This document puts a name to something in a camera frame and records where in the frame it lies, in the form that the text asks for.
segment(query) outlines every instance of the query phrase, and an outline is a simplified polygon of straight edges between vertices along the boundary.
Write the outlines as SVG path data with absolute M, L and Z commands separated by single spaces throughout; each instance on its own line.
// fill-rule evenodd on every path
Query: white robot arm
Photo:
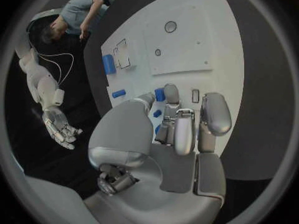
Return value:
M 27 85 L 36 103 L 43 110 L 43 121 L 51 137 L 61 146 L 74 149 L 71 142 L 82 132 L 70 126 L 66 116 L 58 108 L 63 103 L 64 91 L 59 89 L 57 81 L 50 72 L 40 66 L 36 51 L 30 47 L 28 34 L 25 33 L 15 48 L 19 65 L 27 74 Z

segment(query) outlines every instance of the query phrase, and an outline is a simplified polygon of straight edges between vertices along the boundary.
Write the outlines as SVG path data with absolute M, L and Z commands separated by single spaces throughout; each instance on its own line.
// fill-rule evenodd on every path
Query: blue object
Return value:
M 112 97 L 115 99 L 119 96 L 124 96 L 126 94 L 125 90 L 115 91 L 112 93 Z
M 165 100 L 164 88 L 155 89 L 154 94 L 157 101 Z
M 159 124 L 155 129 L 154 129 L 154 133 L 157 134 L 159 132 L 161 124 Z
M 162 114 L 161 110 L 157 110 L 157 111 L 155 111 L 155 112 L 153 113 L 153 116 L 154 116 L 155 118 L 158 118 L 161 114 Z
M 103 64 L 106 75 L 116 73 L 116 68 L 114 64 L 114 59 L 112 55 L 103 56 Z

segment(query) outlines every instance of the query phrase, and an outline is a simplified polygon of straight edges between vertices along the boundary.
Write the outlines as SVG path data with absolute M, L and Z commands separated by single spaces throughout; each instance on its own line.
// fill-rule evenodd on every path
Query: black background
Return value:
M 15 11 L 21 4 L 22 0 L 0 0 L 1 7 L 1 33 L 3 33 L 11 13 Z M 280 5 L 291 17 L 293 23 L 299 28 L 299 0 L 277 0 Z M 299 198 L 297 187 L 299 187 L 299 177 L 295 178 L 288 192 L 273 210 L 273 212 L 264 220 L 263 223 L 281 223 L 292 224 L 298 223 L 299 205 L 297 200 Z M 32 217 L 24 210 L 18 203 L 14 194 L 11 192 L 3 176 L 0 176 L 0 189 L 1 189 L 1 223 L 35 223 Z

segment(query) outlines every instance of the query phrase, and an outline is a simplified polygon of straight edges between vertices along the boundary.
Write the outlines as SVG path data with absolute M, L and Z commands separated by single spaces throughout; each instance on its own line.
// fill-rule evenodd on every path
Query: person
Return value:
M 80 40 L 86 39 L 98 24 L 105 9 L 114 0 L 70 0 L 62 9 L 60 15 L 41 33 L 41 39 L 49 44 L 59 40 L 64 33 L 80 35 Z

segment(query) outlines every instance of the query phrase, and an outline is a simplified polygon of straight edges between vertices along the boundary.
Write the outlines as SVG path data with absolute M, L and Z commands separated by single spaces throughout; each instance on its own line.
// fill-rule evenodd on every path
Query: dark hair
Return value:
M 50 25 L 47 25 L 41 31 L 41 40 L 46 44 L 50 44 L 53 42 L 53 35 L 53 30 L 51 29 Z

